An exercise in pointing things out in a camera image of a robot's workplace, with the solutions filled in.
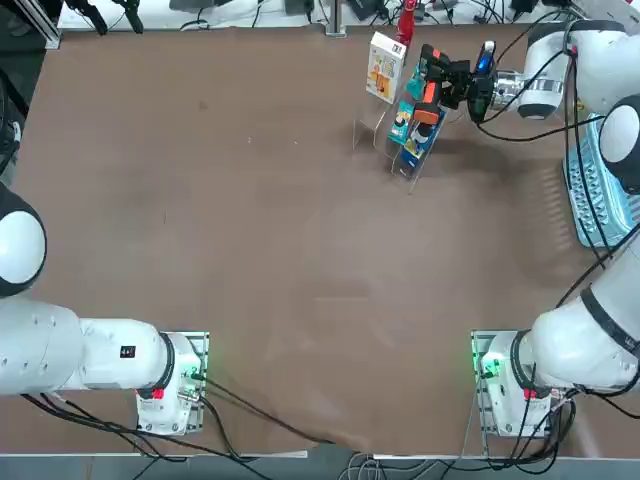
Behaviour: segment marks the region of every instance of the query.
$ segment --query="bottle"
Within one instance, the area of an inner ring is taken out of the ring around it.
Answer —
[[[413,38],[413,30],[415,26],[413,11],[416,9],[416,3],[417,0],[404,0],[402,13],[400,14],[400,18],[398,19],[398,32],[396,33],[396,41],[407,47],[407,54],[409,46],[411,45],[411,39]]]

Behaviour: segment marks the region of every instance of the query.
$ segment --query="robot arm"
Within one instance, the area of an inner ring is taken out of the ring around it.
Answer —
[[[606,115],[600,132],[605,165],[627,193],[640,193],[640,35],[629,36],[622,24],[610,20],[579,20],[568,26],[539,25],[528,43],[522,74],[496,73],[489,108],[500,110],[511,102],[509,109],[523,118],[549,117],[563,99],[567,55],[559,55],[529,80],[567,44],[575,47],[580,100],[587,110]]]
[[[40,217],[0,183],[0,395],[135,389],[145,430],[199,430],[202,411],[192,407],[203,385],[192,375],[204,362],[189,339],[137,320],[80,319],[19,295],[39,276],[46,252]]]
[[[640,193],[640,35],[628,36],[612,21],[585,20],[570,27],[568,42],[564,25],[532,32],[524,73],[496,72],[489,109],[509,104],[530,119],[553,113],[563,99],[568,62],[562,52],[568,43],[578,55],[580,100],[589,111],[606,116],[599,140],[604,163],[627,193]],[[500,332],[491,342],[480,368],[499,435],[515,435],[512,426],[521,422],[526,435],[533,433],[551,408],[552,389],[640,389],[634,385],[640,373],[640,236],[621,250],[573,301],[542,314],[530,331]],[[523,420],[526,405],[531,408]]]

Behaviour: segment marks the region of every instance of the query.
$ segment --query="tabletop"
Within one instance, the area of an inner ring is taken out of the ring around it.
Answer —
[[[408,65],[424,42],[473,60],[484,40],[501,48],[522,28],[418,28]],[[371,35],[66,34],[46,55],[14,184],[48,232],[30,295],[80,316],[209,331],[210,375],[316,436],[457,455],[471,330],[529,327],[592,257],[568,209],[562,135],[512,144],[449,121],[413,195],[387,159],[352,150]],[[504,67],[521,68],[524,49]],[[508,114],[487,128],[559,124]],[[132,392],[73,398],[135,424]],[[0,403],[2,452],[130,451],[20,398]],[[217,404],[241,452],[310,445]],[[578,407],[563,454],[639,456],[621,415]],[[221,448],[211,421],[186,440]],[[482,452],[477,424],[466,452]]]

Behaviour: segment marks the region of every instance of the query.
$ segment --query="product box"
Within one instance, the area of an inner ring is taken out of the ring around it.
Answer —
[[[369,47],[367,91],[393,103],[402,76],[407,47],[376,32]]]

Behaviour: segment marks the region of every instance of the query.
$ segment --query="metal frame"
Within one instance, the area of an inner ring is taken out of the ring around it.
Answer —
[[[20,10],[31,20],[33,26],[40,32],[46,41],[45,48],[55,50],[60,47],[60,30],[56,27],[38,0],[14,0]]]
[[[189,343],[193,346],[196,355],[202,360],[202,368],[200,375],[207,375],[207,366],[209,364],[209,332],[175,332],[187,337]],[[204,394],[206,383],[200,382],[198,393]],[[204,406],[198,402],[191,406],[191,413],[187,423],[187,434],[198,433],[202,431],[204,426]]]
[[[512,330],[472,330],[471,331],[471,355],[473,358],[473,372],[476,379],[476,396],[478,411],[480,412],[480,432],[482,434],[482,449],[485,457],[491,457],[489,437],[499,436],[498,429],[493,420],[493,408],[491,399],[485,385],[484,376],[480,369],[480,360],[489,350],[489,346],[496,334]],[[535,438],[544,438],[550,433],[550,425],[547,420],[545,427],[539,431]]]
[[[345,38],[347,36],[347,28],[342,25],[342,0],[331,0],[331,14],[324,33],[327,37]]]

